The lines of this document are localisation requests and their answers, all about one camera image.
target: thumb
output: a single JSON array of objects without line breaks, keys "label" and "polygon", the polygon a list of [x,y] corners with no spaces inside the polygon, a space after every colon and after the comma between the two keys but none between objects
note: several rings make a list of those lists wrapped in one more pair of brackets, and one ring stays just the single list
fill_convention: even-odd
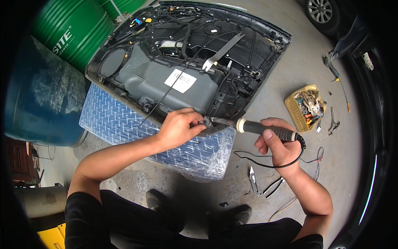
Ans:
[{"label": "thumb", "polygon": [[196,135],[198,135],[199,133],[201,133],[205,129],[206,129],[205,125],[198,124],[198,125],[195,125],[194,127],[192,127],[189,130],[190,130],[192,136],[196,136]]},{"label": "thumb", "polygon": [[266,129],[263,132],[263,137],[273,156],[283,156],[286,154],[286,147],[282,144],[282,141],[272,130]]}]

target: plastic wrap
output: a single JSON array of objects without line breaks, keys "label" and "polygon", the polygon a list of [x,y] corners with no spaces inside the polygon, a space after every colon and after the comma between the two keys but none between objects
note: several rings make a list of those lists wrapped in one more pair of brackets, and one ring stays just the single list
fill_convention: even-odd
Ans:
[{"label": "plastic wrap", "polygon": [[[83,105],[79,125],[112,145],[128,143],[156,134],[160,127],[91,84]],[[195,178],[221,180],[228,166],[235,129],[194,137],[187,143],[147,157],[171,170]]]}]

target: car wheel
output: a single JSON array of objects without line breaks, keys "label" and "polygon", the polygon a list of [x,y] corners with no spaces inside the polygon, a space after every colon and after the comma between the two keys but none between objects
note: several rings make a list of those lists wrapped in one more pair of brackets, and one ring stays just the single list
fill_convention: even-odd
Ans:
[{"label": "car wheel", "polygon": [[334,36],[340,23],[340,11],[335,0],[307,0],[305,15],[323,34]]}]

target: barcode label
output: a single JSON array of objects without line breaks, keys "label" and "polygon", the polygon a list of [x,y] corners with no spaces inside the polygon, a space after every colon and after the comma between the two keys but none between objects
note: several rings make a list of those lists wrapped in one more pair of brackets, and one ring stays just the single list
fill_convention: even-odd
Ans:
[{"label": "barcode label", "polygon": [[195,83],[195,81],[195,77],[187,73],[181,73],[180,70],[175,69],[164,83],[168,86],[173,86],[174,89],[181,93],[185,93]]}]

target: hand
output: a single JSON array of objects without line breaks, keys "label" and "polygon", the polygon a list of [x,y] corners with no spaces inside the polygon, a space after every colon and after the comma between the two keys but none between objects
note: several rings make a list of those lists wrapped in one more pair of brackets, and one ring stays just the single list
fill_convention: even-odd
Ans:
[{"label": "hand", "polygon": [[[281,118],[266,118],[261,120],[261,124],[265,126],[279,126],[294,131],[294,128],[286,122],[286,120]],[[272,164],[274,166],[286,165],[293,162],[301,152],[299,141],[282,143],[279,137],[270,129],[266,129],[264,133],[258,137],[257,141],[254,143],[254,147],[258,148],[258,152],[263,155],[267,154],[269,148],[272,152]],[[297,162],[294,165],[277,169],[277,171],[282,175],[282,173],[297,168],[299,163]]]},{"label": "hand", "polygon": [[169,150],[188,142],[206,129],[205,125],[198,124],[199,121],[203,121],[203,116],[195,112],[193,108],[169,112],[160,131],[154,136],[165,150]]}]

